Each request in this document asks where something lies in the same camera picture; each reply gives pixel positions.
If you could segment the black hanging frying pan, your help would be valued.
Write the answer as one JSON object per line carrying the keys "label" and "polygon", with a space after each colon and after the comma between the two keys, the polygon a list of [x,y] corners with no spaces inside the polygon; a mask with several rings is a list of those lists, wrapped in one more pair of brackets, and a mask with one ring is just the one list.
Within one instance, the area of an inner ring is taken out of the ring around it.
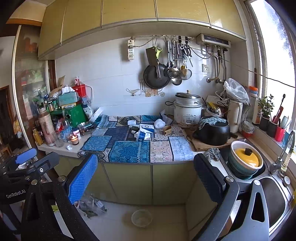
{"label": "black hanging frying pan", "polygon": [[157,75],[156,66],[147,66],[144,71],[144,82],[152,89],[162,89],[170,82],[170,77],[167,75],[167,67],[164,64],[159,64],[160,78]]}

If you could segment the white electric kettle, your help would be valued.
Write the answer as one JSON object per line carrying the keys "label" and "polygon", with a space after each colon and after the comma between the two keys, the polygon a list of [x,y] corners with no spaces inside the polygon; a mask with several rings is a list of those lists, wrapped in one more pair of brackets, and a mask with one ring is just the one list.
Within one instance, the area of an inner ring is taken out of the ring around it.
{"label": "white electric kettle", "polygon": [[243,111],[243,103],[239,101],[230,100],[228,106],[227,120],[230,126],[231,133],[237,133],[241,123],[241,116]]}

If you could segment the patchwork blue table mat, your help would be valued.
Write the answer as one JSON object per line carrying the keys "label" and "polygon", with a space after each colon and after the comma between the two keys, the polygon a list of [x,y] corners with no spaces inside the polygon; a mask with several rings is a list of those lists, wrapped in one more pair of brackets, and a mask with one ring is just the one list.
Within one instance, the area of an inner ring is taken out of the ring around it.
{"label": "patchwork blue table mat", "polygon": [[79,158],[95,154],[100,162],[112,163],[163,163],[192,161],[193,151],[183,135],[182,128],[173,121],[172,133],[163,135],[154,130],[150,141],[137,141],[141,123],[153,125],[159,115],[99,116],[94,122],[91,136],[77,153]]}

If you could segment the red tin can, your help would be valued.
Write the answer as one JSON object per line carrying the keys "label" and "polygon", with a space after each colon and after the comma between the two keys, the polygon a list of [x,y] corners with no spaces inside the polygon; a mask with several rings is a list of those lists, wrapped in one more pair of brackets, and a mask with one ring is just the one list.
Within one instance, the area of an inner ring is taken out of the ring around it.
{"label": "red tin can", "polygon": [[79,76],[74,78],[74,84],[72,85],[72,88],[78,93],[79,97],[87,96],[86,85],[80,81]]}

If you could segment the black round pot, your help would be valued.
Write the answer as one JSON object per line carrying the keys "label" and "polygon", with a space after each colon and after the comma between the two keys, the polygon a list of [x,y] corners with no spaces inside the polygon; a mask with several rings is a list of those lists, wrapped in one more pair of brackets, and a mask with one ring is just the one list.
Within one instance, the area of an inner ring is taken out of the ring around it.
{"label": "black round pot", "polygon": [[198,122],[193,138],[211,146],[224,145],[230,139],[229,122],[216,116],[204,117]]}

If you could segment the stacked bowls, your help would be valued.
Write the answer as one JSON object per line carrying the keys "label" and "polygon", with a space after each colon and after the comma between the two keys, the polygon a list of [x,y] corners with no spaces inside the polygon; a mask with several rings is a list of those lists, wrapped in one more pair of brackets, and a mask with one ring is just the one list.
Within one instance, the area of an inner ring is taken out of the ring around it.
{"label": "stacked bowls", "polygon": [[253,133],[254,133],[254,130],[255,130],[255,128],[254,128],[253,124],[251,124],[250,122],[245,120],[242,123],[242,135],[243,135],[243,137],[245,137],[245,138],[251,137],[253,135]]}

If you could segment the pink thermos bottle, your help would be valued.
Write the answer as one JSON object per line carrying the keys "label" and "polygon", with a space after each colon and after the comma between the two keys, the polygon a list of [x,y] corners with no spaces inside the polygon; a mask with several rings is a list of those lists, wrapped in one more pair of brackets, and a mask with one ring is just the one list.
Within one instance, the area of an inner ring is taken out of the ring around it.
{"label": "pink thermos bottle", "polygon": [[55,141],[56,141],[56,133],[55,133],[55,129],[51,120],[51,116],[50,114],[46,111],[46,108],[40,108],[39,109],[39,123],[41,125],[42,128],[42,132],[43,135],[45,137],[46,140],[46,144],[49,147],[52,147],[55,145]]}

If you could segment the red cup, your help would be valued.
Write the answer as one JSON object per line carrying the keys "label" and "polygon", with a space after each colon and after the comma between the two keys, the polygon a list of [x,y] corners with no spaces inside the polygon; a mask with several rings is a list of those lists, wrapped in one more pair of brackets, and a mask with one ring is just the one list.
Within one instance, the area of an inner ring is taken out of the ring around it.
{"label": "red cup", "polygon": [[285,136],[285,129],[282,128],[282,127],[280,127],[280,126],[277,126],[277,127],[276,127],[276,133],[275,133],[275,137],[274,137],[274,139],[275,139],[277,142],[282,142],[284,136]]}

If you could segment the white tissue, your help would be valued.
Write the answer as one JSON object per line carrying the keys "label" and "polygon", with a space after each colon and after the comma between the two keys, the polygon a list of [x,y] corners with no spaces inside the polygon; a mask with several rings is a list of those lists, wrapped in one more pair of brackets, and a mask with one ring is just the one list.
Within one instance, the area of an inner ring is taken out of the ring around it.
{"label": "white tissue", "polygon": [[151,134],[145,133],[145,132],[137,132],[135,133],[135,138],[137,141],[150,141],[151,140]]}

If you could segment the small brown cardboard box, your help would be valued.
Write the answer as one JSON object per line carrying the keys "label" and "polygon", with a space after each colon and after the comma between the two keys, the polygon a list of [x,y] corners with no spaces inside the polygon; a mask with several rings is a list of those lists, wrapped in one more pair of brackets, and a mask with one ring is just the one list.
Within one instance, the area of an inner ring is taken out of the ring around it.
{"label": "small brown cardboard box", "polygon": [[167,136],[172,133],[172,127],[171,126],[164,126],[162,129],[163,135]]}

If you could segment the wall water heater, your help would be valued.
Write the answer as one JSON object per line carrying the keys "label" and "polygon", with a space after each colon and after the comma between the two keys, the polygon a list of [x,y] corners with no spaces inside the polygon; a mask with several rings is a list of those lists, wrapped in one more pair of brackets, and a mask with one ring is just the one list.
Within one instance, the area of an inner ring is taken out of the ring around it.
{"label": "wall water heater", "polygon": [[231,42],[229,40],[221,39],[218,37],[199,34],[196,36],[196,42],[198,45],[215,45],[223,48],[231,48]]}

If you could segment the blue white carton box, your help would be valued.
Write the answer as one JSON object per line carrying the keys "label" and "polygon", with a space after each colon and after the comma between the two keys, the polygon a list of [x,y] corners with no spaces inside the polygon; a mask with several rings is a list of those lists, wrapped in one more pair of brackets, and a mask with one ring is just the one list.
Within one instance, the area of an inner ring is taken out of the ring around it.
{"label": "blue white carton box", "polygon": [[148,125],[148,124],[141,123],[139,125],[139,131],[140,132],[145,132],[145,133],[150,133],[151,138],[154,137],[154,126],[153,125]]}

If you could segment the wooden cutting board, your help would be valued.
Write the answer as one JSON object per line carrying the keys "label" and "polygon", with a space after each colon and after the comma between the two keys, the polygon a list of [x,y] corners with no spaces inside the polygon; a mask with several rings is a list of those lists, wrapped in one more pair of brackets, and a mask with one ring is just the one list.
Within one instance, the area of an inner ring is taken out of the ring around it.
{"label": "wooden cutting board", "polygon": [[243,135],[241,135],[240,133],[235,133],[235,135],[237,137],[236,138],[231,137],[227,141],[226,144],[220,145],[220,146],[212,146],[212,145],[205,144],[205,143],[201,142],[198,139],[193,138],[194,131],[195,131],[194,128],[182,128],[182,132],[183,132],[183,135],[186,138],[186,141],[189,143],[191,149],[193,151],[195,151],[195,152],[206,151],[206,150],[208,150],[210,148],[218,148],[218,149],[220,149],[220,148],[231,145],[231,143],[236,141],[236,140],[239,140],[239,139],[243,138]]}

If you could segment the stainless steel sink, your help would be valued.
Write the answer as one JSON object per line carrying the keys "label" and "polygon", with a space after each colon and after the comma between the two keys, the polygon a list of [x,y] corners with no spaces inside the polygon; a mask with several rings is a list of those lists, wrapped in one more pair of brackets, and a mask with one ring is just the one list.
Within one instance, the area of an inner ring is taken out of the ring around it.
{"label": "stainless steel sink", "polygon": [[282,179],[278,175],[269,173],[269,165],[271,162],[267,159],[262,151],[259,154],[263,158],[263,167],[257,171],[251,179],[243,180],[236,177],[228,166],[228,159],[231,154],[230,146],[220,149],[220,160],[226,172],[233,176],[240,185],[240,193],[247,190],[247,186],[253,181],[258,180],[262,184],[264,195],[267,202],[269,216],[269,233],[274,233],[278,227],[288,218],[292,212],[292,186],[283,185]]}

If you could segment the small potted plant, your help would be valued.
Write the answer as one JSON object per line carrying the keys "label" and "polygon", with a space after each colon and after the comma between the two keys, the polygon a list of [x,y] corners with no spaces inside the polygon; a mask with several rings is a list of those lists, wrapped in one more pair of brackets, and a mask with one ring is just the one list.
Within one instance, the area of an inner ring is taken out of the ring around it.
{"label": "small potted plant", "polygon": [[265,96],[259,99],[258,105],[261,109],[261,119],[259,123],[259,128],[262,131],[267,131],[268,124],[270,122],[271,112],[273,111],[274,104],[273,98],[271,94],[269,96]]}

